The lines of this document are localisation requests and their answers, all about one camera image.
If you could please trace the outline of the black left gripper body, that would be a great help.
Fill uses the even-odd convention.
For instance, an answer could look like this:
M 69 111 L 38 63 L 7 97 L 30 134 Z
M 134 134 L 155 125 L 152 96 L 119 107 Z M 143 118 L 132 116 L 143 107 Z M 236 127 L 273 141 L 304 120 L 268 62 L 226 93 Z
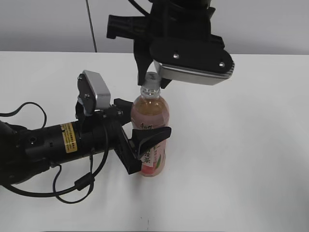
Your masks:
M 141 161 L 135 158 L 131 142 L 123 126 L 131 121 L 131 113 L 123 113 L 113 104 L 108 109 L 96 110 L 85 116 L 78 105 L 78 145 L 87 155 L 104 153 L 101 163 L 93 174 L 103 169 L 110 150 L 114 150 L 128 174 L 141 170 Z

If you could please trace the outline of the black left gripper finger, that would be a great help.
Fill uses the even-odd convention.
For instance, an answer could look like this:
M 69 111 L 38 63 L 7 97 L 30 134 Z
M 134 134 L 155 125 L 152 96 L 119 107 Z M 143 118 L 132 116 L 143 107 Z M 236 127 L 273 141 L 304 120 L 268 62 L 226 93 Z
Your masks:
M 114 99 L 113 104 L 123 113 L 131 113 L 133 102 L 117 98 Z
M 131 146 L 135 158 L 140 160 L 151 148 L 171 136 L 171 127 L 161 127 L 149 130 L 132 130 Z

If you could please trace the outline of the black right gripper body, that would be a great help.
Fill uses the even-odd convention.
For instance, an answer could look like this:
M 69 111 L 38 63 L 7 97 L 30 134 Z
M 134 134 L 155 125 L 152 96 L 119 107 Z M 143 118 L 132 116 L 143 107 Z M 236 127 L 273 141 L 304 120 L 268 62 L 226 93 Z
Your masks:
M 117 37 L 151 43 L 157 39 L 201 41 L 225 48 L 222 37 L 211 32 L 216 9 L 209 0 L 152 0 L 147 12 L 135 0 L 130 4 L 140 16 L 109 15 L 108 39 Z

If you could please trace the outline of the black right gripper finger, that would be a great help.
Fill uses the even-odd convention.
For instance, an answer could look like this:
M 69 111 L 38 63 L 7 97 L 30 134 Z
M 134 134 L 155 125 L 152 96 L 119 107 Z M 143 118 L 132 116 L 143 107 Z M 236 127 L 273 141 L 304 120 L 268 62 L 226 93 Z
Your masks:
M 153 58 L 149 54 L 138 53 L 134 53 L 134 58 L 138 69 L 138 85 L 143 85 L 147 70 L 153 62 Z
M 169 85 L 170 82 L 171 82 L 170 79 L 162 78 L 160 82 L 160 88 L 165 89 Z

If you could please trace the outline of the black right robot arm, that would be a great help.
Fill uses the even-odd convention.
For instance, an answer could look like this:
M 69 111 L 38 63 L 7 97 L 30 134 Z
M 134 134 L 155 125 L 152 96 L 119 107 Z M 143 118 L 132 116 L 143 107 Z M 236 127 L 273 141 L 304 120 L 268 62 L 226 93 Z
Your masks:
M 139 86 L 151 64 L 166 88 L 173 80 L 215 85 L 231 77 L 234 62 L 222 37 L 211 32 L 215 8 L 208 0 L 154 0 L 139 16 L 109 15 L 107 37 L 131 39 Z

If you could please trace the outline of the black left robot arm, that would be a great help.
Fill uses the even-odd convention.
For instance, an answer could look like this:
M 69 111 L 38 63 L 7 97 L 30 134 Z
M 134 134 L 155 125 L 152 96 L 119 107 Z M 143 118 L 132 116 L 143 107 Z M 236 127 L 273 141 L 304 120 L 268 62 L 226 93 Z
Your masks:
M 142 156 L 171 136 L 171 128 L 132 131 L 128 138 L 123 126 L 131 121 L 132 103 L 116 99 L 113 106 L 90 115 L 76 104 L 76 121 L 29 130 L 0 124 L 0 183 L 23 183 L 56 164 L 113 150 L 128 174 L 141 170 Z

